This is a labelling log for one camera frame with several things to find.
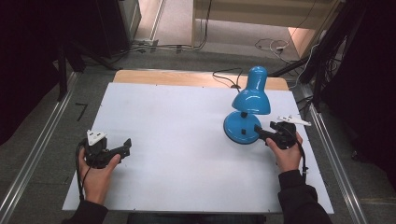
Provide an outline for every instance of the person's left hand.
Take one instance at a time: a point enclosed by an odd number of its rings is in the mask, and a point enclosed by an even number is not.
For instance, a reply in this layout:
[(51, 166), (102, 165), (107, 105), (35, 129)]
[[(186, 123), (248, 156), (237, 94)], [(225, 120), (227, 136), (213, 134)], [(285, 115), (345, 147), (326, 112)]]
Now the person's left hand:
[(91, 168), (91, 170), (87, 173), (87, 171), (90, 169), (90, 166), (88, 166), (84, 160), (84, 152), (84, 148), (79, 152), (78, 163), (81, 180), (83, 180), (85, 175), (87, 175), (85, 177), (83, 186), (86, 194), (85, 200), (91, 203), (103, 205), (105, 203), (108, 187), (110, 185), (111, 174), (114, 168), (116, 168), (117, 164), (119, 164), (120, 155), (115, 155), (106, 168)]

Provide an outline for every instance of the white plastic part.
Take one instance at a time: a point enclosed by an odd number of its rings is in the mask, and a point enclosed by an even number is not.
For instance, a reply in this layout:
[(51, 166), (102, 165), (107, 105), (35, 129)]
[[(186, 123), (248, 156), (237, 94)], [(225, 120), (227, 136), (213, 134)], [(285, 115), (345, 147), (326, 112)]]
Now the white plastic part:
[(107, 133), (103, 132), (93, 132), (91, 130), (87, 131), (88, 145), (93, 146), (104, 137), (106, 137)]
[(306, 125), (306, 126), (311, 126), (311, 122), (308, 122), (308, 121), (305, 121), (305, 120), (302, 120), (302, 119), (294, 118), (292, 115), (290, 115), (288, 117), (279, 116), (279, 117), (277, 117), (277, 119), (286, 121), (287, 123), (295, 123), (295, 124), (303, 124), (303, 125)]

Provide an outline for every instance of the hand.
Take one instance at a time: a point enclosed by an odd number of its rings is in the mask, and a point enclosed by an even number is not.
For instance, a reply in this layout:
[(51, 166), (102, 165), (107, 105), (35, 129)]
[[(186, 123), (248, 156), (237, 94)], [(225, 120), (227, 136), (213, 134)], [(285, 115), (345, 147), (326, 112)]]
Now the hand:
[[(303, 138), (296, 133), (297, 141), (300, 144), (303, 143)], [(301, 153), (297, 143), (288, 149), (280, 149), (276, 143), (271, 139), (265, 139), (268, 147), (271, 148), (276, 156), (276, 164), (279, 168), (280, 173), (284, 173), (290, 170), (298, 170), (300, 165)]]
[(90, 169), (90, 166), (88, 166), (84, 160), (84, 152), (85, 149), (82, 149), (79, 152), (78, 163), (81, 181), (84, 179), (85, 175), (87, 176), (84, 180), (83, 186), (86, 194), (85, 200), (91, 203), (103, 205), (105, 203), (108, 187), (110, 185), (111, 174), (114, 168), (116, 168), (117, 164), (119, 164), (120, 155), (115, 155), (108, 163), (106, 168)]

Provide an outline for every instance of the person's right arm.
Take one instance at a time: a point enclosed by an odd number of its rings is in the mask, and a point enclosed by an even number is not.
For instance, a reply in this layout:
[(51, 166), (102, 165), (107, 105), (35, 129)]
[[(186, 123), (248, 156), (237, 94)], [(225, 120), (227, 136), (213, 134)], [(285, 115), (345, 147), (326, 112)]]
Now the person's right arm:
[[(302, 143), (303, 139), (297, 133), (297, 140)], [(285, 224), (299, 223), (332, 223), (323, 207), (318, 203), (318, 195), (315, 188), (306, 185), (300, 175), (299, 164), (301, 153), (295, 144), (289, 149), (280, 149), (270, 138), (266, 143), (276, 156), (276, 164), (279, 168), (279, 184), (281, 191), (277, 197), (283, 211)]]

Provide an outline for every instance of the sleeve cuff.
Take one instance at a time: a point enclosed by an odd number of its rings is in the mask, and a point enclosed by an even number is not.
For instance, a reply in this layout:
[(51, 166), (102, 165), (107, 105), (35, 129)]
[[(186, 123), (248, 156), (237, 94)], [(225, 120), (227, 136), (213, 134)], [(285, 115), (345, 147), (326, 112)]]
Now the sleeve cuff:
[(299, 170), (287, 171), (280, 174), (278, 177), (279, 185), (282, 190), (298, 187), (305, 184)]
[(71, 219), (84, 224), (103, 223), (107, 212), (107, 208), (100, 204), (83, 201), (79, 203), (78, 209)]

